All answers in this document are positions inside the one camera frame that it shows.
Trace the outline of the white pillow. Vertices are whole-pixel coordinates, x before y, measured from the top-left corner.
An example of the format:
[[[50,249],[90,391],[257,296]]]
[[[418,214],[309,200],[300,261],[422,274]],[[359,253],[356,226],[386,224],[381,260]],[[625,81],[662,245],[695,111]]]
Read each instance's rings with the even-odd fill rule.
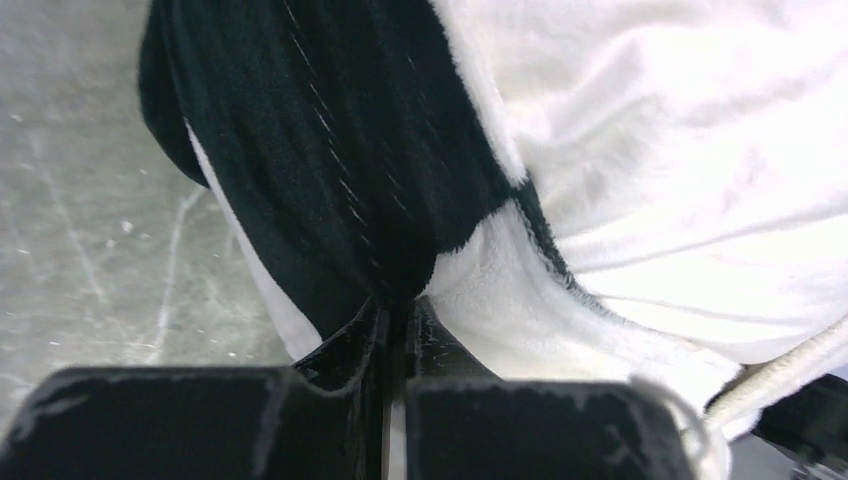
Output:
[[[507,378],[651,378],[731,437],[847,360],[843,1],[436,1],[509,201],[426,288]]]

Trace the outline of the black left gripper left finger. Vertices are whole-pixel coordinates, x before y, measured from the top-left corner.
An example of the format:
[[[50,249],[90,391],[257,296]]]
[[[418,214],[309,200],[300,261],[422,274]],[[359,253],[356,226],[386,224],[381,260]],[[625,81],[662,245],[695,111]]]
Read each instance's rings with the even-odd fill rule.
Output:
[[[5,479],[378,479],[385,314],[288,366],[68,368],[25,400]]]

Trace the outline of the black white checkered pillowcase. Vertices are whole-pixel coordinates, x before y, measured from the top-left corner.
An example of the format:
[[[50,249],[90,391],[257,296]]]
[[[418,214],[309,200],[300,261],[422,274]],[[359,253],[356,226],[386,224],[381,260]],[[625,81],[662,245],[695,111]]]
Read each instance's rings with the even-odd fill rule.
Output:
[[[434,2],[149,6],[138,72],[145,124],[178,169],[214,194],[294,359],[368,300],[397,308],[425,299],[434,309],[426,288],[437,259],[509,201],[532,234],[542,232],[530,189],[509,184],[496,164]],[[508,380],[657,386],[672,399],[700,479],[727,478],[732,442],[816,380],[731,437],[651,378],[488,369]]]

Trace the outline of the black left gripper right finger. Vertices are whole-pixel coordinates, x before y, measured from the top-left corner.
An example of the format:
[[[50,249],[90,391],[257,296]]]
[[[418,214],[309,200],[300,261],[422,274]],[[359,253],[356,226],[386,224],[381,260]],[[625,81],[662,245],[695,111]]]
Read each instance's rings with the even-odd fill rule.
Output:
[[[648,388],[502,380],[427,300],[406,333],[407,478],[693,478],[671,409]]]

